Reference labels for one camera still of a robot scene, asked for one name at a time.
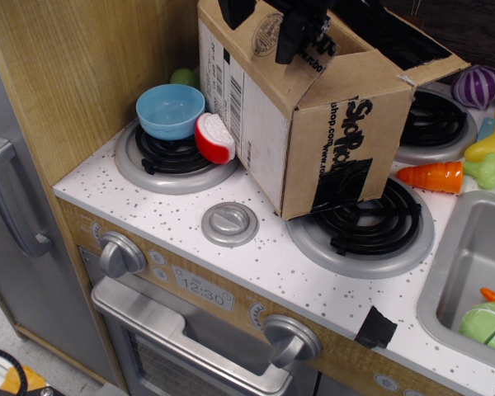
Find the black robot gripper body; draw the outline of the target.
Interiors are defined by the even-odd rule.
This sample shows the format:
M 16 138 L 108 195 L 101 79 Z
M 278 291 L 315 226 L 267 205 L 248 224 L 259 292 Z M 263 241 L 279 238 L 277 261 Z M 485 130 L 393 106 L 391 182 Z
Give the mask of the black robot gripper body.
M 278 10 L 284 15 L 287 12 L 293 11 L 306 11 L 312 13 L 315 18 L 315 37 L 313 40 L 321 38 L 328 29 L 329 20 L 328 10 L 334 5 L 334 1 L 320 0 L 320 1 L 266 1 L 267 4 Z

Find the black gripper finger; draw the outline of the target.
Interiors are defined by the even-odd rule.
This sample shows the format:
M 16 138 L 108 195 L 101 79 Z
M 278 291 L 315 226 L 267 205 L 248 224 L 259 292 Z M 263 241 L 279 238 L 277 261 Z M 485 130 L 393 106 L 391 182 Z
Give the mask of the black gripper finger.
M 301 51 L 315 37 L 315 18 L 306 11 L 287 12 L 280 24 L 276 62 L 290 64 L 298 51 Z
M 232 30 L 239 27 L 255 10 L 256 0 L 219 0 L 219 8 Z

